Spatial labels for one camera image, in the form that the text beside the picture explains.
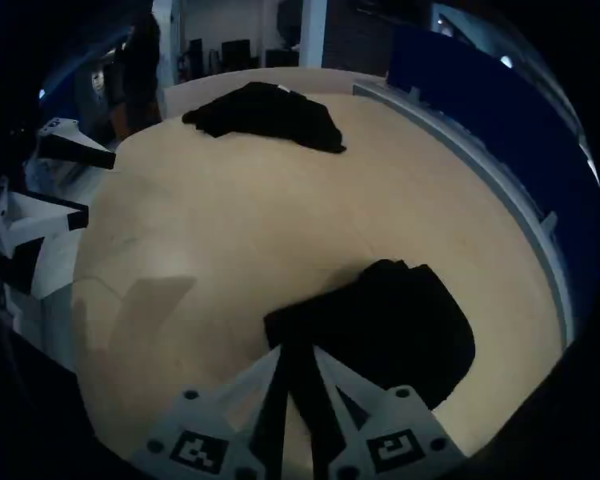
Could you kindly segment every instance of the desk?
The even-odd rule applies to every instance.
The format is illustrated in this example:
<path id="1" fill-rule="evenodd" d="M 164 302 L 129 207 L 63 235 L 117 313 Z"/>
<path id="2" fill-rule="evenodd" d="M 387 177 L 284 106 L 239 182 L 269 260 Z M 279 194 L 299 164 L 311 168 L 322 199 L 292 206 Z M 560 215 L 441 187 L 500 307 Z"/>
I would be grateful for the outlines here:
<path id="1" fill-rule="evenodd" d="M 561 352 L 556 309 L 524 233 L 444 145 L 369 98 L 315 95 L 348 150 L 211 138 L 179 118 L 118 148 L 74 277 L 76 370 L 96 432 L 123 457 L 185 386 L 213 387 L 268 351 L 263 316 L 380 258 L 427 263 L 474 330 L 476 359 L 436 409 L 471 454 Z M 308 435 L 290 404 L 289 468 Z"/>

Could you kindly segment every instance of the black fabric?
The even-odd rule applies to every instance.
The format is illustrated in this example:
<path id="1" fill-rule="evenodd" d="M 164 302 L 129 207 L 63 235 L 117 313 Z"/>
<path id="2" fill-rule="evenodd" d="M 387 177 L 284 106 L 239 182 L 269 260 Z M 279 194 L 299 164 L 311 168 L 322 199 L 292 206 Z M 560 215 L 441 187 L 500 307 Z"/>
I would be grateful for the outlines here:
<path id="1" fill-rule="evenodd" d="M 299 145 L 339 154 L 342 133 L 328 109 L 304 95 L 264 82 L 251 82 L 182 116 L 214 138 L 229 132 L 286 138 Z"/>
<path id="2" fill-rule="evenodd" d="M 312 345 L 376 385 L 411 385 L 433 409 L 464 378 L 473 332 L 426 265 L 381 260 L 355 282 L 265 317 L 269 346 L 285 346 L 289 390 L 311 432 L 316 478 L 344 447 Z"/>

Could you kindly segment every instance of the blue partition wall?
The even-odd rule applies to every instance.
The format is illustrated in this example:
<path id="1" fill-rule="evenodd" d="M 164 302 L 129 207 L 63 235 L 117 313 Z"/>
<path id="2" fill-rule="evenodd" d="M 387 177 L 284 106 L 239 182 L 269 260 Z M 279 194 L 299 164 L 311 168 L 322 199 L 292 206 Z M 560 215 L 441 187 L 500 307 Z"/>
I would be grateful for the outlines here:
<path id="1" fill-rule="evenodd" d="M 463 125 L 524 185 L 540 210 L 554 211 L 576 329 L 600 278 L 600 189 L 574 134 L 524 78 L 483 52 L 441 34 L 400 26 L 387 82 Z"/>

